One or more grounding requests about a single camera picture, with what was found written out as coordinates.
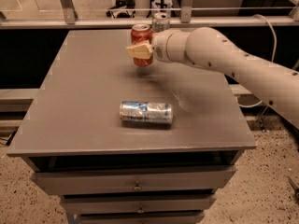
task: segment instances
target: drawer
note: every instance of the drawer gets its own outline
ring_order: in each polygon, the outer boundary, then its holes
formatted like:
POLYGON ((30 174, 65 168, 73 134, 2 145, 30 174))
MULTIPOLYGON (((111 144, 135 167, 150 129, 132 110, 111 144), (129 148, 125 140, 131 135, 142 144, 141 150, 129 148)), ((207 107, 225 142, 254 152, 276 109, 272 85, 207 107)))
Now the drawer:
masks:
POLYGON ((235 167, 204 166, 35 173, 31 179, 49 195, 75 195, 183 189, 223 188, 235 167))
POLYGON ((202 212, 78 216, 80 224, 195 224, 203 218, 202 212))
POLYGON ((113 194, 91 198, 62 198, 61 206, 70 214, 108 214, 208 209, 216 200, 212 194, 187 192, 148 192, 140 195, 113 194))

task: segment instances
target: gray tabletop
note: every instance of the gray tabletop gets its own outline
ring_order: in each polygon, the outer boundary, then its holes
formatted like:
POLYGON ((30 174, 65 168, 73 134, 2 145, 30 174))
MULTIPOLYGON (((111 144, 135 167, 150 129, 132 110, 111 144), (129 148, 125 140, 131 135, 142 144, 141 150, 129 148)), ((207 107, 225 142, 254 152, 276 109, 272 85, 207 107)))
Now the gray tabletop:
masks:
POLYGON ((224 75, 179 63, 140 68, 128 30, 71 31, 19 128, 10 156, 254 148, 224 75), (171 127, 131 127, 121 101, 169 103, 171 127))

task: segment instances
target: can lid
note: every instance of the can lid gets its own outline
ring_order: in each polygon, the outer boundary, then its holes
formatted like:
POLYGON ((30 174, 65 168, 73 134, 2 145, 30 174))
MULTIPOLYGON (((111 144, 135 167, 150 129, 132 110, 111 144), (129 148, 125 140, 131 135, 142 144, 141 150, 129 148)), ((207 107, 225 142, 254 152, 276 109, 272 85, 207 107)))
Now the can lid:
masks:
POLYGON ((165 13, 165 12, 157 12, 153 17, 155 19, 159 19, 159 20, 166 20, 166 19, 168 19, 167 13, 165 13))
POLYGON ((147 31, 149 28, 150 28, 150 26, 147 24, 137 24, 132 27, 133 30, 138 31, 138 32, 147 31))

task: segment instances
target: soda can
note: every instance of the soda can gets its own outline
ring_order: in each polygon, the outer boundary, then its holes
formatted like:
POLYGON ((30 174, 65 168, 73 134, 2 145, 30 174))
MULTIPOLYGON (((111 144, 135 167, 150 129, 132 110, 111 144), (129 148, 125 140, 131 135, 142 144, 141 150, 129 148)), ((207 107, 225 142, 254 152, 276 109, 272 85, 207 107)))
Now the soda can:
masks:
POLYGON ((122 121, 171 124, 173 108, 166 103, 124 101, 120 107, 122 121))
POLYGON ((152 19, 152 32, 160 33, 169 29, 170 19, 166 12, 157 12, 152 19))
MULTIPOLYGON (((131 31, 131 41, 132 44, 137 44, 139 42, 148 40, 151 43, 152 31, 149 25, 147 24, 138 24, 132 27, 131 31)), ((152 56, 149 59, 137 59, 134 58, 134 64, 144 67, 152 64, 152 56)))

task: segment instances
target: metal tool on floor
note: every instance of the metal tool on floor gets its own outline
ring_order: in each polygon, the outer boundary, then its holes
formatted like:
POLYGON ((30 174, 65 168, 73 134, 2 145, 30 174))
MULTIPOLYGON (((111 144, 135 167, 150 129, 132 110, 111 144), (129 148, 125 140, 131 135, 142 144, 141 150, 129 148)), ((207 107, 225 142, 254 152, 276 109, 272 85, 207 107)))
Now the metal tool on floor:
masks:
POLYGON ((299 187, 298 187, 298 185, 295 184, 295 182, 291 179, 290 176, 288 177, 288 179, 289 179, 289 182, 290 182, 292 188, 295 191, 295 198, 297 201, 299 201, 299 187))

